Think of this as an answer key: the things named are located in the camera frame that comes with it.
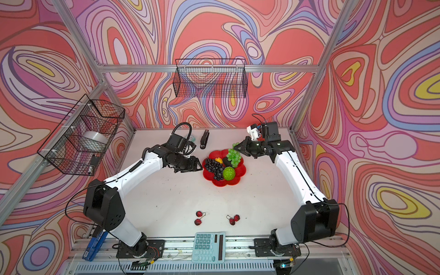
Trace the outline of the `green fake grape bunch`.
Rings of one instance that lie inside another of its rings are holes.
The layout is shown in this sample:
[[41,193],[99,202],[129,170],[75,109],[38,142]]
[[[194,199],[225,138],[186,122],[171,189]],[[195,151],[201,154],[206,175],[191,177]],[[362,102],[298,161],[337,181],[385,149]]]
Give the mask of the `green fake grape bunch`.
[[228,162],[231,164],[233,168],[237,168],[242,161],[241,153],[234,149],[235,146],[237,146],[238,143],[234,143],[233,147],[228,149],[228,153],[226,155],[226,158]]

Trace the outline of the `dark fake avocado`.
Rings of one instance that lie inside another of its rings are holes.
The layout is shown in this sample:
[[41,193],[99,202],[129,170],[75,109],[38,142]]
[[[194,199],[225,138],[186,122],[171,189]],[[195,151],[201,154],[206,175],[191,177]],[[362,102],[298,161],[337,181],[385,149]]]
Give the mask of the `dark fake avocado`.
[[228,158],[223,158],[223,164],[225,165],[225,167],[231,167],[232,163]]

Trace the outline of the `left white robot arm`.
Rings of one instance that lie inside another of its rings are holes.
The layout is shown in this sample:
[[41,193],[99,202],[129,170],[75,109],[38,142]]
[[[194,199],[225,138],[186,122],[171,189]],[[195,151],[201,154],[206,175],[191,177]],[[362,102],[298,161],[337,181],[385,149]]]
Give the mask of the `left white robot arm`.
[[146,235],[126,216],[124,200],[149,176],[165,167],[175,173],[203,170],[197,157],[188,157],[165,145],[156,145],[145,148],[141,158],[125,170],[103,181],[95,179],[87,188],[83,214],[125,244],[135,258],[146,255],[149,243]]

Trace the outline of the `black fake grape bunch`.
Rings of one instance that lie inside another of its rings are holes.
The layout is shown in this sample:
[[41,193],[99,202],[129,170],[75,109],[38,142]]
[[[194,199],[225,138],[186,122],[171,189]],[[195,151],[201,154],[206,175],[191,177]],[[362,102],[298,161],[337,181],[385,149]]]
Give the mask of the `black fake grape bunch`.
[[206,159],[205,161],[205,169],[213,174],[213,179],[216,181],[223,180],[223,171],[224,166],[222,163],[218,162],[215,159]]

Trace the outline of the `green fake custard apple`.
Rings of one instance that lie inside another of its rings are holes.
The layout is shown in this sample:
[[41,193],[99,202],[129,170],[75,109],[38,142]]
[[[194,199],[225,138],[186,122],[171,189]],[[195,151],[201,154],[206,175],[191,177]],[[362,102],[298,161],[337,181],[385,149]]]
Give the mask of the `green fake custard apple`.
[[225,181],[232,181],[236,177],[236,171],[233,167],[225,167],[222,175]]

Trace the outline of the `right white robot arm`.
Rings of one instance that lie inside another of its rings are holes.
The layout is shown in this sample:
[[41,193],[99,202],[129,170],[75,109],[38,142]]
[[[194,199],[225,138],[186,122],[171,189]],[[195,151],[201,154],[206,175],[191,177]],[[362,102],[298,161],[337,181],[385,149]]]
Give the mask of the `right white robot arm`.
[[296,203],[293,218],[289,225],[271,231],[269,245],[263,246],[263,249],[282,256],[290,246],[335,235],[340,205],[334,199],[327,199],[316,187],[290,141],[262,142],[246,137],[234,149],[255,159],[269,156],[293,191]]

